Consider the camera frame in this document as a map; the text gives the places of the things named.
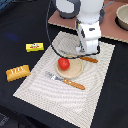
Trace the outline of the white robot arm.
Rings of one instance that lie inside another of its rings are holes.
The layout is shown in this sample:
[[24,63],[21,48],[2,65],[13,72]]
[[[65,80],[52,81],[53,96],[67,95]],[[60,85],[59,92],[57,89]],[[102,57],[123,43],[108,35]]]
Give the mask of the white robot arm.
[[75,25],[82,43],[76,48],[77,51],[84,51],[86,54],[97,52],[103,2],[104,0],[55,0],[55,6],[63,18],[77,17]]

